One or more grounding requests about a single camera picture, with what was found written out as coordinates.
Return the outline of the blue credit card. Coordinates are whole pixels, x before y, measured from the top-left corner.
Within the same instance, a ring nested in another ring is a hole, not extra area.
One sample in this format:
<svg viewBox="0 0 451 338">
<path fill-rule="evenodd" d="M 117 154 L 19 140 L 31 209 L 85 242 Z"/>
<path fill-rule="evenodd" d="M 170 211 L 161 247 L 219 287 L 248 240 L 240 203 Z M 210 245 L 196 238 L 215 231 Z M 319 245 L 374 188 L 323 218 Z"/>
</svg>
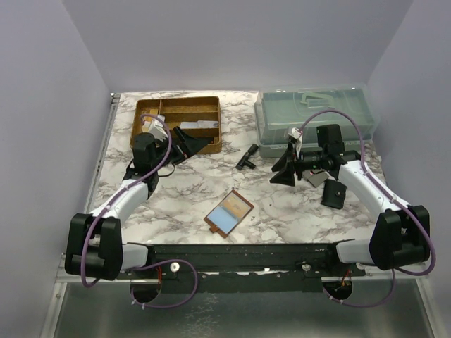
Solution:
<svg viewBox="0 0 451 338">
<path fill-rule="evenodd" d="M 225 234 L 230 233 L 240 221 L 238 217 L 221 206 L 212 210 L 206 218 Z"/>
</svg>

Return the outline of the brown leather card holder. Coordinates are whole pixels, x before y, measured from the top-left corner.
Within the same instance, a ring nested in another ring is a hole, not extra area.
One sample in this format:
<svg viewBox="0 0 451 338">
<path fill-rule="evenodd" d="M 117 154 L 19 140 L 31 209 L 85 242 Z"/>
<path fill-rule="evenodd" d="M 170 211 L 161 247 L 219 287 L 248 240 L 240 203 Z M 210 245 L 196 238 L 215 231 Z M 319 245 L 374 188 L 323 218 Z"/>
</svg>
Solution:
<svg viewBox="0 0 451 338">
<path fill-rule="evenodd" d="M 232 189 L 205 217 L 212 233 L 218 233 L 222 238 L 229 234 L 254 209 L 246 198 Z"/>
</svg>

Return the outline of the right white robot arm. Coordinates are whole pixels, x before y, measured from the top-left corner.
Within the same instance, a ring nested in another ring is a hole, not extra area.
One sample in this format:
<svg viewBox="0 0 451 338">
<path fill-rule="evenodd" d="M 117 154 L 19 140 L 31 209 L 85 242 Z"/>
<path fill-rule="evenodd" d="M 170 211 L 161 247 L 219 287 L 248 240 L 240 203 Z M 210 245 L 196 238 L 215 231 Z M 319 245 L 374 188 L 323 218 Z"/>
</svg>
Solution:
<svg viewBox="0 0 451 338">
<path fill-rule="evenodd" d="M 355 150 L 346 150 L 337 124 L 316 129 L 319 150 L 302 150 L 302 131 L 287 132 L 288 146 L 273 165 L 270 182 L 295 186 L 308 170 L 325 170 L 331 179 L 323 191 L 323 204 L 341 209 L 346 191 L 363 203 L 375 221 L 368 239 L 351 239 L 335 244 L 335 252 L 324 258 L 326 271 L 343 274 L 351 263 L 373 265 L 381 270 L 400 269 L 429 259 L 427 239 L 430 218 L 423 206 L 413 206 L 398 198 L 374 176 L 364 158 Z"/>
</svg>

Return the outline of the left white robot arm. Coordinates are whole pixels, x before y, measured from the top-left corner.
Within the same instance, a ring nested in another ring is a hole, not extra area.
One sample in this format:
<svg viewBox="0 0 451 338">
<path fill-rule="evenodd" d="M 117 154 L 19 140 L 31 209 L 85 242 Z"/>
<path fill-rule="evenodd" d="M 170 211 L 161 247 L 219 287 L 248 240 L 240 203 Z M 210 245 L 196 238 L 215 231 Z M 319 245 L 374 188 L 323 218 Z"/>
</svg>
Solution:
<svg viewBox="0 0 451 338">
<path fill-rule="evenodd" d="M 70 222 L 64 268 L 82 280 L 114 280 L 123 270 L 133 270 L 141 278 L 151 277 L 156 261 L 143 244 L 126 244 L 121 227 L 135 209 L 149 199 L 159 182 L 161 167 L 177 165 L 198 154 L 210 137 L 193 137 L 179 127 L 174 137 L 157 140 L 142 132 L 132 143 L 133 158 L 119 189 L 100 207 L 77 213 Z"/>
</svg>

